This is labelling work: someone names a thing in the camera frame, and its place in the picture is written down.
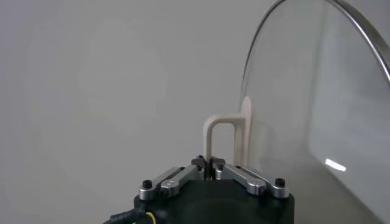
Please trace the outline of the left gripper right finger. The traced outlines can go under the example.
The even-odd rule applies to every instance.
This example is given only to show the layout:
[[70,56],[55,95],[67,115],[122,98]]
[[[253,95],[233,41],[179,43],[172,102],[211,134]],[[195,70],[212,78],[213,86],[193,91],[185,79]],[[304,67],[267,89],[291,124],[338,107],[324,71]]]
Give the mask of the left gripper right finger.
[[214,156],[210,159],[210,166],[213,170],[214,179],[234,180],[251,195],[269,194],[277,199],[289,197],[289,189],[285,178],[272,178],[249,166],[226,164],[224,159]]

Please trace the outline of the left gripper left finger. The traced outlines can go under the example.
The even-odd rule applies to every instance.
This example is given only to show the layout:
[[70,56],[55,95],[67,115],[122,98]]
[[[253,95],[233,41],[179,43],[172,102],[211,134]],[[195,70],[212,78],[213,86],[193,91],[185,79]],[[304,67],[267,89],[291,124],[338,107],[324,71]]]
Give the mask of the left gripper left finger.
[[152,201],[162,192],[167,197],[173,197],[180,192],[189,181],[203,180],[207,163],[202,155],[191,160],[186,167],[172,167],[152,180],[144,180],[139,188],[141,200]]

